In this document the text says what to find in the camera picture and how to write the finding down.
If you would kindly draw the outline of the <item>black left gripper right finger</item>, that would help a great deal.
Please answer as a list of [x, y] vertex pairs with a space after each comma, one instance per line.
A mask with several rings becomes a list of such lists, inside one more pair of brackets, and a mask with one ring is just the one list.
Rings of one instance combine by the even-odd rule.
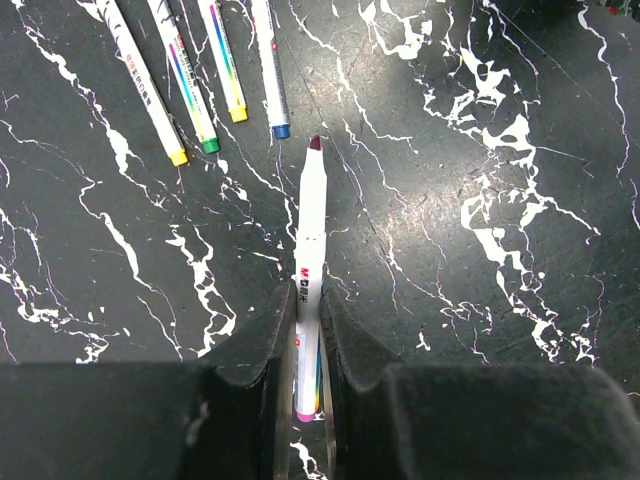
[[321, 300], [335, 479], [635, 479], [622, 389], [578, 364], [411, 365]]

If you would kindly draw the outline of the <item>white pen green tip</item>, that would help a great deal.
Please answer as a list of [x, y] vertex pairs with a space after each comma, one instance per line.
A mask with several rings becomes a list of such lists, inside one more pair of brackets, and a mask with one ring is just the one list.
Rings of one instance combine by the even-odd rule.
[[165, 0], [148, 0], [167, 60], [178, 83], [196, 137], [207, 154], [220, 150], [218, 135], [195, 78], [183, 38]]

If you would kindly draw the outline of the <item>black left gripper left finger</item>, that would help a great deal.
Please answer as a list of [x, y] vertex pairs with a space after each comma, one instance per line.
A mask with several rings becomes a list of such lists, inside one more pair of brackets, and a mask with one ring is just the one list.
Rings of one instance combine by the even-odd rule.
[[1, 368], [5, 479], [285, 479], [295, 288], [202, 358]]

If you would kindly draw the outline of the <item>white pen purple tip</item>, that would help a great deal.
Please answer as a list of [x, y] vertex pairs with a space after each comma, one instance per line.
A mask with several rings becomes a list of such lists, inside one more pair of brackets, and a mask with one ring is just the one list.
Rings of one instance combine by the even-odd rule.
[[295, 282], [297, 370], [294, 408], [308, 423], [319, 408], [320, 300], [326, 256], [327, 175], [321, 138], [314, 136], [306, 150], [300, 177], [296, 232]]

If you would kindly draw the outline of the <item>white pen blue tip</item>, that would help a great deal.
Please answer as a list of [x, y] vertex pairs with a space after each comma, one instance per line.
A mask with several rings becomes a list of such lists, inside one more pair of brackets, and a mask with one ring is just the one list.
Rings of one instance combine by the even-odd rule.
[[268, 0], [250, 2], [269, 126], [276, 139], [290, 137], [290, 119], [279, 61], [273, 14]]

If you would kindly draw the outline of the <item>white pen orange tip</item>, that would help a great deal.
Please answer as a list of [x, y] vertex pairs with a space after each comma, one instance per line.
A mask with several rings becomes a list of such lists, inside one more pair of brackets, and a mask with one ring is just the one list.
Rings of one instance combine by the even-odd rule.
[[227, 110], [234, 123], [244, 122], [248, 119], [248, 109], [218, 2], [203, 0], [198, 2], [198, 7], [211, 45]]

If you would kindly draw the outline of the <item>white pen yellow tip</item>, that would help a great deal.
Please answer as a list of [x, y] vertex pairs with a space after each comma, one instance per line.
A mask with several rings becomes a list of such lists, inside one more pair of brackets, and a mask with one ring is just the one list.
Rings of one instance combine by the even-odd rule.
[[185, 148], [117, 3], [115, 1], [97, 1], [96, 5], [119, 49], [129, 76], [144, 104], [165, 153], [174, 166], [187, 164], [188, 157]]

